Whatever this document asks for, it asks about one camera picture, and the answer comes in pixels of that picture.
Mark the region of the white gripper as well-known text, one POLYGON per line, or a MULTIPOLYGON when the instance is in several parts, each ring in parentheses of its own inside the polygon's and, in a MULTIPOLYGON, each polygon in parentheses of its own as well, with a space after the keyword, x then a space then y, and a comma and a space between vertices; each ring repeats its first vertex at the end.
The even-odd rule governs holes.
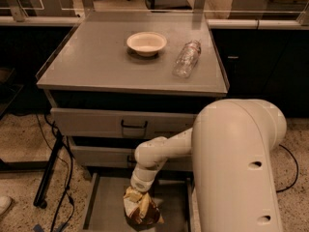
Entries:
POLYGON ((135 174, 132 174, 130 179, 131 187, 126 189, 124 199, 128 199, 131 202, 139 203, 139 217, 144 218, 148 212, 151 197, 148 191, 153 185, 154 180, 143 181, 139 179, 135 174))

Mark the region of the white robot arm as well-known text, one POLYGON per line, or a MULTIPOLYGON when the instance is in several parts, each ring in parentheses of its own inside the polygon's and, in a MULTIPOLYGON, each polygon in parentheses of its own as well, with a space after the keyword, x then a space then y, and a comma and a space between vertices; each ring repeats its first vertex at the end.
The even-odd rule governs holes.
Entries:
POLYGON ((135 224, 162 222, 149 189, 167 160, 190 156, 202 232, 283 232, 270 151, 286 131, 285 116, 269 101, 207 105, 191 129, 136 148, 126 217, 135 224))

